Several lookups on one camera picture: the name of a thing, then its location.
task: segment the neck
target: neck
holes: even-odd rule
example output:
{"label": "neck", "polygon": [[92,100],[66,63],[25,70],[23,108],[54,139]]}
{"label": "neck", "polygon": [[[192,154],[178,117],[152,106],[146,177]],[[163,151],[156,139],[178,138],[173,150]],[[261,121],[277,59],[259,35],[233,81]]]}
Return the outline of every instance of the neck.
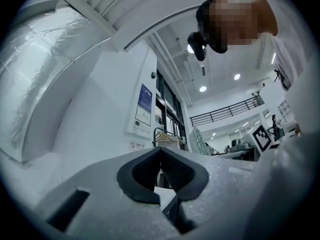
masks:
{"label": "neck", "polygon": [[257,13],[259,33],[276,36],[278,34],[277,20],[267,0],[251,0],[251,4]]}

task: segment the white ceiling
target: white ceiling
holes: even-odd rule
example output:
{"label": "white ceiling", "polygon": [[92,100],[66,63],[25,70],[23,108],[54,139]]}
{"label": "white ceiling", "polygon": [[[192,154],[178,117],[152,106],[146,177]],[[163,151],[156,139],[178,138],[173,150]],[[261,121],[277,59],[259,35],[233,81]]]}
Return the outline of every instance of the white ceiling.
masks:
{"label": "white ceiling", "polygon": [[[268,110],[263,111],[262,113],[264,115],[268,114]],[[225,136],[225,135],[230,135],[230,134],[234,134],[236,130],[240,130],[243,131],[245,129],[249,129],[255,126],[255,123],[258,122],[260,120],[260,115],[256,114],[253,115],[251,117],[248,117],[246,119],[243,119],[241,121],[229,124],[227,126],[223,126],[220,128],[216,128],[216,129],[212,129],[212,130],[208,130],[208,131],[203,131],[202,132],[202,137],[205,141],[210,140],[213,137],[213,134],[215,133],[214,138],[218,138],[221,136]]]}
{"label": "white ceiling", "polygon": [[[271,65],[274,47],[270,36],[263,34],[252,45],[231,46],[224,54],[207,46],[206,59],[202,62],[205,67],[203,76],[201,62],[186,51],[189,34],[197,31],[195,13],[157,31],[173,57],[193,103],[275,75]],[[241,74],[238,81],[234,80],[236,74]],[[201,86],[206,86],[207,90],[200,92]]]}

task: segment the blue poster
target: blue poster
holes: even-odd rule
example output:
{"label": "blue poster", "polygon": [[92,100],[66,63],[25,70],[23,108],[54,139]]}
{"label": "blue poster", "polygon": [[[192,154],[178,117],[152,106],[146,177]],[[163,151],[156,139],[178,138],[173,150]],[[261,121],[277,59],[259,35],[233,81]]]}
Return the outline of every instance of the blue poster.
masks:
{"label": "blue poster", "polygon": [[144,84],[141,86],[138,105],[151,114],[152,92]]}

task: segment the balcony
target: balcony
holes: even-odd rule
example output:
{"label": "balcony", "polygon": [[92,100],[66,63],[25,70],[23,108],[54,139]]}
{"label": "balcony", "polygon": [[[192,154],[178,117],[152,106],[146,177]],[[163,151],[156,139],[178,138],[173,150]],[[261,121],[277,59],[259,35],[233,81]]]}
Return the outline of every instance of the balcony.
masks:
{"label": "balcony", "polygon": [[252,110],[256,107],[259,107],[262,104],[264,104],[264,101],[262,100],[260,95],[257,95],[230,106],[226,106],[211,112],[190,117],[190,120],[192,123],[192,127],[200,126],[200,125],[216,122],[219,120],[223,120],[229,117],[233,117],[235,115],[238,115],[243,112]]}

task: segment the metal railing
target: metal railing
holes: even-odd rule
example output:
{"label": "metal railing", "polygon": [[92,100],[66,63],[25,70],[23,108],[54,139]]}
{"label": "metal railing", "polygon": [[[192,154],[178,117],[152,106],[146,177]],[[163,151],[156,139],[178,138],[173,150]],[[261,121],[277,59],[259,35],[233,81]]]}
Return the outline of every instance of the metal railing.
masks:
{"label": "metal railing", "polygon": [[233,117],[242,112],[254,109],[255,107],[259,107],[262,104],[264,104],[264,101],[262,100],[260,95],[257,95],[230,106],[226,106],[208,113],[192,116],[190,117],[192,127]]}

